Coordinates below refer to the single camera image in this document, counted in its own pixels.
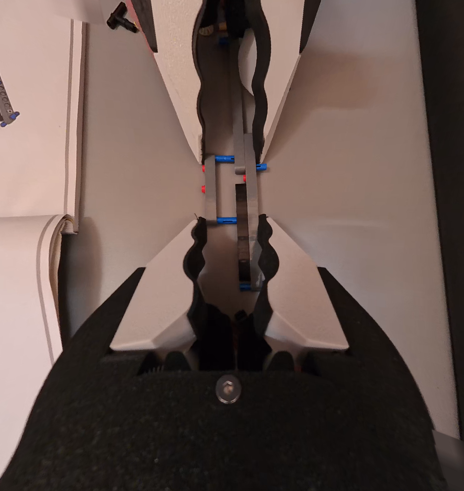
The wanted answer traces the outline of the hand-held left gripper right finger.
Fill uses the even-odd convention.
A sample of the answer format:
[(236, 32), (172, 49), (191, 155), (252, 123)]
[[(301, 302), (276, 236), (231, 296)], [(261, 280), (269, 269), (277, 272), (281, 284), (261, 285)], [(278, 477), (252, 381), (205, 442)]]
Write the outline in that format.
[(267, 216), (259, 217), (257, 238), (264, 276), (253, 311), (258, 337), (273, 352), (346, 351), (349, 343), (315, 261)]

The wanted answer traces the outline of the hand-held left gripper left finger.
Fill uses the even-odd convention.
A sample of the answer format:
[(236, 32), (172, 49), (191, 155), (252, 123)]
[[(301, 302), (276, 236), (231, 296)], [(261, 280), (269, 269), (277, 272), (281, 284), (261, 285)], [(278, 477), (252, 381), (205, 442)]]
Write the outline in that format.
[(110, 344), (113, 351), (191, 349), (197, 340), (188, 316), (194, 286), (184, 261), (196, 244), (192, 231), (197, 225), (206, 226), (206, 220), (190, 222), (146, 264)]

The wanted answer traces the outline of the grey and black lego beam assembly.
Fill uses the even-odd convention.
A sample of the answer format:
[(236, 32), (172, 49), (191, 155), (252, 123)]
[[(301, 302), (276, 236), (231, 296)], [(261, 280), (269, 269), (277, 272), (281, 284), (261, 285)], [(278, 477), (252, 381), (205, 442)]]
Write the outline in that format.
[[(245, 133), (242, 84), (239, 75), (237, 39), (229, 41), (229, 83), (233, 131), (233, 156), (208, 155), (202, 165), (205, 185), (205, 219), (211, 225), (236, 225), (238, 284), (241, 292), (260, 291), (263, 274), (258, 265), (261, 247), (258, 243), (259, 199), (257, 174), (267, 165), (257, 164), (252, 133)], [(236, 217), (217, 216), (216, 164), (233, 163), (242, 182), (235, 185)]]

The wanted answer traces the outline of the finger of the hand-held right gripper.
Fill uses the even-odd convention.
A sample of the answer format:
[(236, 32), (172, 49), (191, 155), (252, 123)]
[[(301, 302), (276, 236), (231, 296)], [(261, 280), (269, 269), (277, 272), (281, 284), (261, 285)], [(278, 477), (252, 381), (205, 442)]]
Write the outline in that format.
[(203, 1), (151, 1), (157, 52), (155, 62), (186, 140), (198, 163), (203, 160), (202, 81), (197, 68), (197, 21)]
[(304, 1), (251, 1), (256, 43), (252, 79), (253, 148), (257, 163), (267, 153), (300, 58)]

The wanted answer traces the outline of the black lego connector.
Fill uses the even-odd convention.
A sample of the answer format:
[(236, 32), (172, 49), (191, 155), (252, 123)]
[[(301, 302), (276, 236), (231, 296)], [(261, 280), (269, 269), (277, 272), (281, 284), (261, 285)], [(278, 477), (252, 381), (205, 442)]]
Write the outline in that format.
[(106, 24), (112, 30), (122, 27), (136, 34), (139, 31), (138, 27), (125, 17), (127, 10), (125, 2), (120, 2), (107, 19)]

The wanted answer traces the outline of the dark dotted surface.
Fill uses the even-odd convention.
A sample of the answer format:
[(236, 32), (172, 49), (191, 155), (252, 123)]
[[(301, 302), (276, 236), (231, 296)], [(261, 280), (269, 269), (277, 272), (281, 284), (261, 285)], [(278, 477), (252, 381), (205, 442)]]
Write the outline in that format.
[(464, 440), (464, 1), (415, 3)]

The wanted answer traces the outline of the lego instruction booklet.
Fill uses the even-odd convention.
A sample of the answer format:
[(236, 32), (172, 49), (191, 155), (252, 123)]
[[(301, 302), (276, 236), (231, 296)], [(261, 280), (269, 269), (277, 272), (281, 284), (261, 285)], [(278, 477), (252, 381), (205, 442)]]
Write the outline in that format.
[(0, 478), (62, 353), (58, 268), (79, 228), (87, 24), (0, 14), (16, 100), (0, 123)]

